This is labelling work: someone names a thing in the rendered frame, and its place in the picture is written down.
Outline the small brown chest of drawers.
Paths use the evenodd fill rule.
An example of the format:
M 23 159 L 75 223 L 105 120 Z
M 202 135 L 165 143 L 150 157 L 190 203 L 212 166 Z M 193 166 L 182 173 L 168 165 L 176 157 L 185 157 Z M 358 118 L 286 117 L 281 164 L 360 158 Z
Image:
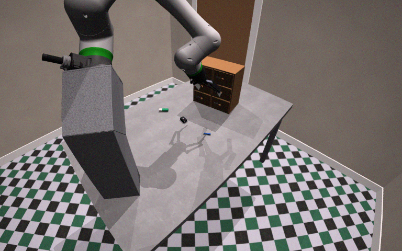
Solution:
M 213 69 L 213 78 L 214 80 L 214 70 L 219 70 L 223 71 L 226 73 L 230 73 L 234 75 L 233 78 L 233 85 L 232 85 L 232 92 L 231 92 L 231 98 L 230 98 L 230 105 L 229 105 L 229 112 L 227 114 L 230 114 L 232 110 L 235 108 L 235 106 L 239 103 L 239 98 L 240 98 L 240 92 L 241 92 L 241 86 L 242 86 L 242 81 L 243 81 L 243 75 L 244 75 L 244 69 L 245 66 L 212 58 L 212 57 L 205 57 L 201 64 L 205 67 L 209 67 Z

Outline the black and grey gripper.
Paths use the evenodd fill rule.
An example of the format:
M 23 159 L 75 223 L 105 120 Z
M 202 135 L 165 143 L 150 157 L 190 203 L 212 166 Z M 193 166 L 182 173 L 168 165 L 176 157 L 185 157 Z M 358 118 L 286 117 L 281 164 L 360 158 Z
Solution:
M 200 81 L 196 81 L 196 82 L 195 82 L 195 81 L 190 81 L 190 83 L 193 84 L 193 85 L 197 88 L 197 90 L 200 89 L 200 85 L 199 85 L 199 84 L 201 83 L 201 84 L 203 84 L 203 85 L 205 85 L 205 86 L 210 87 L 210 88 L 213 89 L 214 91 L 216 91 L 218 97 L 220 97 L 220 95 L 221 95 L 221 90 L 222 90 L 222 88 L 219 87 L 212 79 L 209 81 L 209 80 L 207 79 L 207 77 L 206 77 L 206 74 L 205 74 L 204 78 L 201 79 Z

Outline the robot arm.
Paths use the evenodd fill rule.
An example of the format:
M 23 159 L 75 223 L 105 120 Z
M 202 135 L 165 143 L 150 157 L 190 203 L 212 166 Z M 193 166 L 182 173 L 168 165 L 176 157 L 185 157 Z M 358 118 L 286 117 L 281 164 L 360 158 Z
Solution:
M 79 54 L 62 58 L 44 54 L 42 61 L 60 64 L 64 71 L 87 67 L 112 65 L 114 28 L 109 9 L 116 0 L 64 0 L 64 9 L 79 38 Z M 193 38 L 179 48 L 174 62 L 191 81 L 205 76 L 202 60 L 221 44 L 219 33 L 191 7 L 186 0 L 156 0 Z

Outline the dark brown wooden drawer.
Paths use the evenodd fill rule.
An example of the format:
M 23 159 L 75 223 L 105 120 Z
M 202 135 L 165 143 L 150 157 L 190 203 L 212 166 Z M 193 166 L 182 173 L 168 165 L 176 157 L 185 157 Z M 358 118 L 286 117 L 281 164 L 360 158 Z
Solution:
M 232 89 L 221 86 L 221 85 L 218 85 L 218 86 L 222 88 L 220 98 L 230 101 Z M 218 97 L 218 95 L 216 94 L 216 91 L 214 91 L 214 90 L 212 92 L 212 95 Z
M 230 102 L 212 96 L 211 107 L 228 113 L 229 105 L 230 105 Z
M 210 106 L 211 95 L 194 90 L 194 100 Z
M 210 87 L 205 86 L 205 85 L 203 85 L 201 83 L 199 85 L 200 85 L 200 89 L 199 89 L 200 91 L 208 93 L 208 94 L 211 94 L 211 88 Z
M 232 88 L 234 75 L 219 70 L 214 70 L 214 82 Z
M 204 68 L 205 68 L 205 71 L 206 71 L 207 79 L 210 81 L 213 78 L 213 69 L 205 67 L 205 66 L 204 66 Z

